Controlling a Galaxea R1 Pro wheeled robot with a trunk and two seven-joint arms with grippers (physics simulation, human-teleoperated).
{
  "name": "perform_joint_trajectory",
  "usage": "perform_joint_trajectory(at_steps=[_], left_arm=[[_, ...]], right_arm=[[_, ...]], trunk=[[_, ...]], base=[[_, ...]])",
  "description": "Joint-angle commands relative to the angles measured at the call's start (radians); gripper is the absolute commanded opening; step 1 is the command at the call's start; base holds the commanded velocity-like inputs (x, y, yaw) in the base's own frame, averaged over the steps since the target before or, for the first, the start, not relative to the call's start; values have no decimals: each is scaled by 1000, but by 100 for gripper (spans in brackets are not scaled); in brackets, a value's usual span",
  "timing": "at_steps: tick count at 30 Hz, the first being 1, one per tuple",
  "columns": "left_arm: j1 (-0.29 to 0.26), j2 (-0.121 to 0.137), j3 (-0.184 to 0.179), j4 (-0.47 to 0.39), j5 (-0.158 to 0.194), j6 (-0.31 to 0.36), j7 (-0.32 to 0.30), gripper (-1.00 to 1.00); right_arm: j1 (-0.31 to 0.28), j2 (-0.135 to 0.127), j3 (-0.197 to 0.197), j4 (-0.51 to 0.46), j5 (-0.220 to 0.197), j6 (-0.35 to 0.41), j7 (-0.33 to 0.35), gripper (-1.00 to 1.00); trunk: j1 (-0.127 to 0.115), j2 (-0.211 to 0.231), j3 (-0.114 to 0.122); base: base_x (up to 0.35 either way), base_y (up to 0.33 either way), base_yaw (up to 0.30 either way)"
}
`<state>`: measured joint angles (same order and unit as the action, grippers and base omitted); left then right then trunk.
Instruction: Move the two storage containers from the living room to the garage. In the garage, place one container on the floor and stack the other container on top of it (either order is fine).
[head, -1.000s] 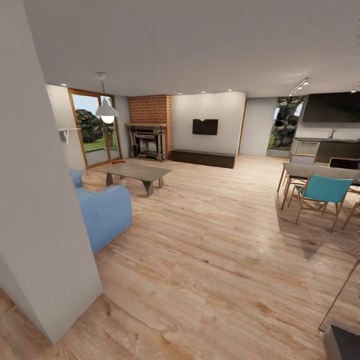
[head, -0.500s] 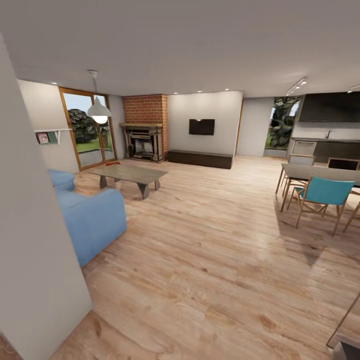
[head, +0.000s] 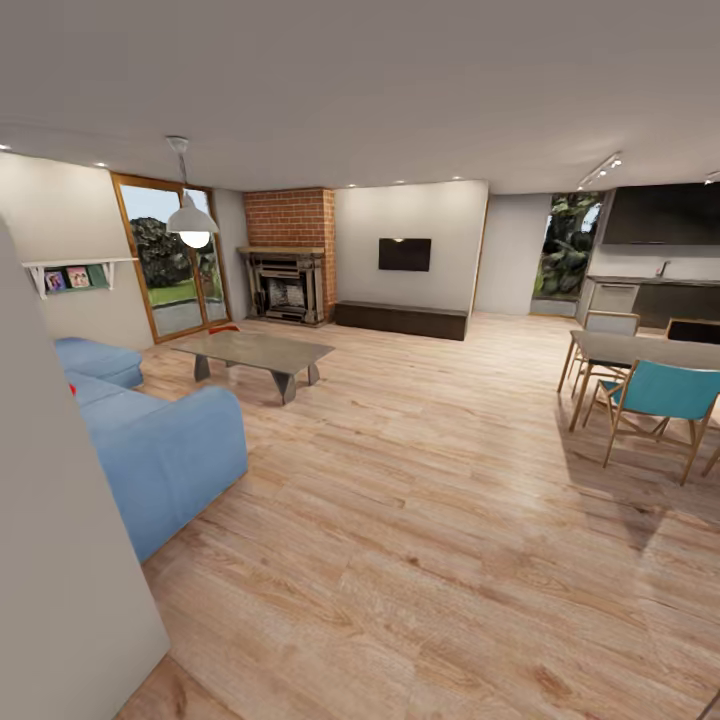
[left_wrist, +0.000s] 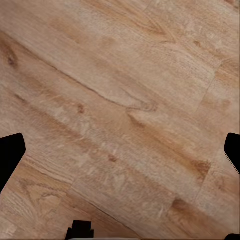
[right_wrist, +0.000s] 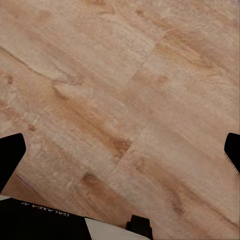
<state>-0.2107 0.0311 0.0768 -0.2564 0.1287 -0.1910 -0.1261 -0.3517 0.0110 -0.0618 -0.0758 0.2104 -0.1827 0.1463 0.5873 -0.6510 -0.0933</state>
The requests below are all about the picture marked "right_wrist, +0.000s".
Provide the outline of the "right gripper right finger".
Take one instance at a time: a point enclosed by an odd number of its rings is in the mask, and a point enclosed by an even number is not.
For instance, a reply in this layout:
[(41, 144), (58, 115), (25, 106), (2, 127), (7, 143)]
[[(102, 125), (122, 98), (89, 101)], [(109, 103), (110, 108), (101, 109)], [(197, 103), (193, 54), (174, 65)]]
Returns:
[(229, 133), (225, 145), (224, 151), (232, 161), (238, 172), (240, 173), (240, 135), (235, 133)]

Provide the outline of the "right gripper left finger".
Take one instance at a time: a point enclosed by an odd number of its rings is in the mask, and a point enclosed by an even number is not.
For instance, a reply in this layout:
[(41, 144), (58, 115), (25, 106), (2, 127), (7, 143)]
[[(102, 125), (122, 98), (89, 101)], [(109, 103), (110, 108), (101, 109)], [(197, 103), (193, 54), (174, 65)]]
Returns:
[(0, 193), (26, 152), (22, 133), (0, 138)]

